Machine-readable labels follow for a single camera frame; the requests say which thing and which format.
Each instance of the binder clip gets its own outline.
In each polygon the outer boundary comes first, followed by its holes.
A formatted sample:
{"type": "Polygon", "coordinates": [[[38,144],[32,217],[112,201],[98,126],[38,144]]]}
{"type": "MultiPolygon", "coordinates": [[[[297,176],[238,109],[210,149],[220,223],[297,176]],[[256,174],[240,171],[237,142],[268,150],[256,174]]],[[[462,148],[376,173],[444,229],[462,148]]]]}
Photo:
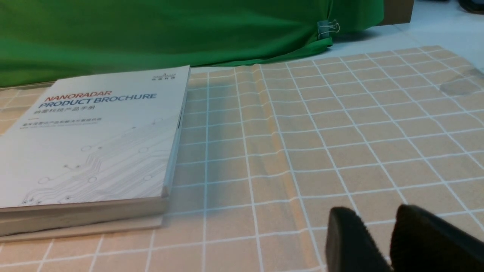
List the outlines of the binder clip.
{"type": "Polygon", "coordinates": [[[340,26],[336,20],[328,22],[328,20],[318,22],[318,40],[326,39],[330,37],[330,33],[338,33],[340,26]]]}

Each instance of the green backdrop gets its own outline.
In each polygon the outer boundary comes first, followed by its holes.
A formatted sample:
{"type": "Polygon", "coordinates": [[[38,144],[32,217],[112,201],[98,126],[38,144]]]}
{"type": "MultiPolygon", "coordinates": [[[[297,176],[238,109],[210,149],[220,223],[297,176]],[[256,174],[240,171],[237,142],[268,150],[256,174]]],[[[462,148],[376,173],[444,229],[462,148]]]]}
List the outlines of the green backdrop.
{"type": "Polygon", "coordinates": [[[383,0],[0,0],[0,87],[181,65],[319,54],[383,19],[383,0]]]}

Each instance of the brochure cover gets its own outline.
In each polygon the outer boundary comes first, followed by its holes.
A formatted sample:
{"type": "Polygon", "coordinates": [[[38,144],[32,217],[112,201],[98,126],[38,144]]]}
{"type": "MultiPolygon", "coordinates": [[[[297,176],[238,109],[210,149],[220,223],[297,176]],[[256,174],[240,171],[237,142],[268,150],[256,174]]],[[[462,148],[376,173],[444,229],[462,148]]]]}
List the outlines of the brochure cover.
{"type": "Polygon", "coordinates": [[[160,196],[189,71],[57,81],[0,137],[0,211],[160,196]]]}

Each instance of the tan checkered mat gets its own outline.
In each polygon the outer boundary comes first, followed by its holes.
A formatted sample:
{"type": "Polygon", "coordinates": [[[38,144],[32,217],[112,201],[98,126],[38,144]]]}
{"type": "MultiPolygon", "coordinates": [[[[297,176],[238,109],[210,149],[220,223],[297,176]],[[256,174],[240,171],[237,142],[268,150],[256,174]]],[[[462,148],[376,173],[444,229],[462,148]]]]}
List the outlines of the tan checkered mat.
{"type": "MultiPolygon", "coordinates": [[[[333,206],[385,255],[401,203],[484,239],[484,76],[452,52],[237,67],[189,88],[164,228],[6,243],[0,271],[324,271],[333,206]]],[[[41,92],[0,92],[0,132],[41,92]]]]}

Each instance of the black object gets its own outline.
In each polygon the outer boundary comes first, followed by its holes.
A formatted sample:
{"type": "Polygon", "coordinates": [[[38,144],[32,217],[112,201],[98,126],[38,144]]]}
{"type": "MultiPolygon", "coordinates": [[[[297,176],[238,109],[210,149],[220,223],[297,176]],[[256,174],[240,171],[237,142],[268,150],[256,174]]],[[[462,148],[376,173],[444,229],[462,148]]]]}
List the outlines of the black object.
{"type": "Polygon", "coordinates": [[[326,261],[329,272],[392,271],[361,218],[344,207],[330,211],[326,261]]]}
{"type": "Polygon", "coordinates": [[[459,0],[459,4],[467,12],[484,15],[484,0],[459,0]]]}
{"type": "Polygon", "coordinates": [[[328,272],[484,272],[484,242],[418,206],[401,205],[390,258],[393,268],[353,210],[331,209],[328,272]]]}

